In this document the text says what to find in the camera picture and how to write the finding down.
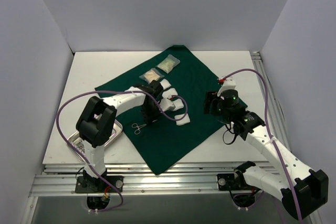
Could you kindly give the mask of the white gauze pad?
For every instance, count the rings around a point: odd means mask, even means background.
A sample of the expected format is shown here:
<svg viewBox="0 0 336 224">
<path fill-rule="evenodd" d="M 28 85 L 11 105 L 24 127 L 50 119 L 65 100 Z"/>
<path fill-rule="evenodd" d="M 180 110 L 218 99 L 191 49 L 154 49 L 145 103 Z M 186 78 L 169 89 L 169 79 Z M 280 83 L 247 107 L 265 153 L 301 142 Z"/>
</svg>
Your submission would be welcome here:
<svg viewBox="0 0 336 224">
<path fill-rule="evenodd" d="M 163 98 L 171 99 L 174 96 L 177 96 L 178 93 L 175 88 L 170 88 L 162 93 Z"/>
<path fill-rule="evenodd" d="M 171 87 L 171 84 L 170 84 L 169 81 L 166 80 L 166 79 L 163 79 L 163 80 L 160 82 L 160 84 L 161 84 L 163 90 L 166 90 L 166 89 L 168 89 L 168 88 Z"/>
<path fill-rule="evenodd" d="M 174 118 L 176 119 L 177 126 L 188 124 L 191 121 L 188 114 L 179 114 L 179 115 L 176 115 Z"/>
<path fill-rule="evenodd" d="M 184 108 L 184 103 L 181 99 L 174 100 L 173 104 L 174 104 L 173 111 L 177 111 L 177 110 Z"/>
</svg>

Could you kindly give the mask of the tan-filled clear plastic bag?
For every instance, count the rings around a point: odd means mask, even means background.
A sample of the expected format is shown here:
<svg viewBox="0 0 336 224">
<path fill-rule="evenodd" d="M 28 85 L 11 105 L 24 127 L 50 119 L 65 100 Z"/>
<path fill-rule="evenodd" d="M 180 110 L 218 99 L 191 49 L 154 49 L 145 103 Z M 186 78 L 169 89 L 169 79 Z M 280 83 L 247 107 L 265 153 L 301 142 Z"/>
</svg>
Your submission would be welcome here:
<svg viewBox="0 0 336 224">
<path fill-rule="evenodd" d="M 148 84 L 150 84 L 152 81 L 159 81 L 163 77 L 164 75 L 160 74 L 155 68 L 152 68 L 139 76 L 141 80 L 144 80 Z"/>
</svg>

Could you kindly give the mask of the green-filled clear plastic bag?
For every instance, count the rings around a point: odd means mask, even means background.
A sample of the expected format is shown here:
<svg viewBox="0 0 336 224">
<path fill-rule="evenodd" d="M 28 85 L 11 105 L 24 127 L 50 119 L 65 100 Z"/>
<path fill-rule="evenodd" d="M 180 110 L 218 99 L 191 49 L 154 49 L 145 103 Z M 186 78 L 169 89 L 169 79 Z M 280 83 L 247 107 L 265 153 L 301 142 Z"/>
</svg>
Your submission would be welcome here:
<svg viewBox="0 0 336 224">
<path fill-rule="evenodd" d="M 170 73 L 179 63 L 179 59 L 174 57 L 172 54 L 169 54 L 163 61 L 156 65 L 156 67 L 165 73 Z"/>
</svg>

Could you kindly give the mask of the steel surgical scissors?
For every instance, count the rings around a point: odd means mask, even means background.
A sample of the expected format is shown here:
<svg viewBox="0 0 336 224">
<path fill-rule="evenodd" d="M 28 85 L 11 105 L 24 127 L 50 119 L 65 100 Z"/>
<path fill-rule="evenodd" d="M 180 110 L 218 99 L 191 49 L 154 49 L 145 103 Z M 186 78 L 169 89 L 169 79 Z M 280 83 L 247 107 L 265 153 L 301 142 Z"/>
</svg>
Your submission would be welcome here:
<svg viewBox="0 0 336 224">
<path fill-rule="evenodd" d="M 84 153 L 85 152 L 85 146 L 82 141 L 76 141 L 74 142 L 74 147 L 79 150 L 80 152 Z"/>
</svg>

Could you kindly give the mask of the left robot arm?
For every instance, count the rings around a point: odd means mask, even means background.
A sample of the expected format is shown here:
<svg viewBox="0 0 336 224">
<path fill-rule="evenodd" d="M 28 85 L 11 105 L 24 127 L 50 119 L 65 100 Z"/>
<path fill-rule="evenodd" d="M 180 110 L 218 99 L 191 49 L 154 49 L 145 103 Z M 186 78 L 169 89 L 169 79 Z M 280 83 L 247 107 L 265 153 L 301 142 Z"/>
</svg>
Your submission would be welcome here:
<svg viewBox="0 0 336 224">
<path fill-rule="evenodd" d="M 93 96 L 88 100 L 76 124 L 76 130 L 84 140 L 88 164 L 85 166 L 83 176 L 92 191 L 100 192 L 106 185 L 104 145 L 111 136 L 116 117 L 140 106 L 144 122 L 151 124 L 161 115 L 156 103 L 162 92 L 160 82 L 152 81 L 148 86 L 130 87 L 125 92 L 111 97 L 101 99 Z"/>
</svg>

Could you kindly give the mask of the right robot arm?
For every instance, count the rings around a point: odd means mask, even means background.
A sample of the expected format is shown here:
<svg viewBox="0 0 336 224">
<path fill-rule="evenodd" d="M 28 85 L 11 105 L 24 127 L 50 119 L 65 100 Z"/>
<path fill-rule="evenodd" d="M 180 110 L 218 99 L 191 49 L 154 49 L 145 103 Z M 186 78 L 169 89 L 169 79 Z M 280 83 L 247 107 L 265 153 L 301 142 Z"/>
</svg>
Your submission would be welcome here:
<svg viewBox="0 0 336 224">
<path fill-rule="evenodd" d="M 222 117 L 233 134 L 255 148 L 279 173 L 274 175 L 247 161 L 235 168 L 233 182 L 253 186 L 280 200 L 289 215 L 304 219 L 328 201 L 329 178 L 296 158 L 278 139 L 269 136 L 266 122 L 249 111 L 234 89 L 208 91 L 204 113 Z"/>
</svg>

